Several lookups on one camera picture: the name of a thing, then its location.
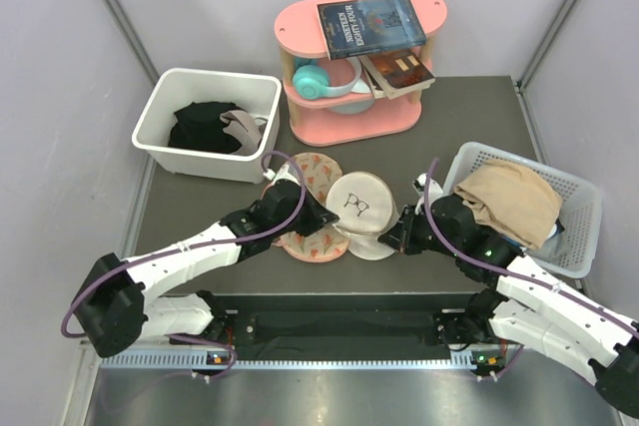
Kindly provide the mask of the white mesh laundry bag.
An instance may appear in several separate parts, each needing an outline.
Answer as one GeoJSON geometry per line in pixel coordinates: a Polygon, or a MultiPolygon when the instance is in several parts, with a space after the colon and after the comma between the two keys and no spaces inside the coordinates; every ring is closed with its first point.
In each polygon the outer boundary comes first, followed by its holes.
{"type": "Polygon", "coordinates": [[[398,220],[392,192],[381,178],[367,172],[346,174],[330,187],[325,206],[339,217],[333,227],[349,239],[351,254],[367,261],[394,254],[378,241],[398,220]]]}

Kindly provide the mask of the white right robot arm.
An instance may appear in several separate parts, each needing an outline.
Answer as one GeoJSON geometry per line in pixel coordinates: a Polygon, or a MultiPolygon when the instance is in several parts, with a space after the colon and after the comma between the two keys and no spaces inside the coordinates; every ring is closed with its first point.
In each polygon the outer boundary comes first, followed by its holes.
{"type": "Polygon", "coordinates": [[[465,309],[473,339],[496,337],[532,349],[579,375],[610,406],[637,417],[637,321],[588,298],[476,223],[460,197],[405,207],[378,240],[407,255],[453,257],[464,275],[485,286],[465,309]]]}

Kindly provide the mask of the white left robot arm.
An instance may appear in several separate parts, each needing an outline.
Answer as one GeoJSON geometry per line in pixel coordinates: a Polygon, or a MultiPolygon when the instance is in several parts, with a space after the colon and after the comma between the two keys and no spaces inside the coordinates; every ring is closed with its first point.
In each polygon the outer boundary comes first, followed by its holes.
{"type": "Polygon", "coordinates": [[[97,259],[74,297],[72,313],[101,358],[158,336],[216,342],[227,321],[213,296],[173,296],[171,290],[261,254],[288,232],[309,236],[337,220],[303,181],[281,171],[260,199],[185,240],[128,259],[113,253],[97,259]]]}

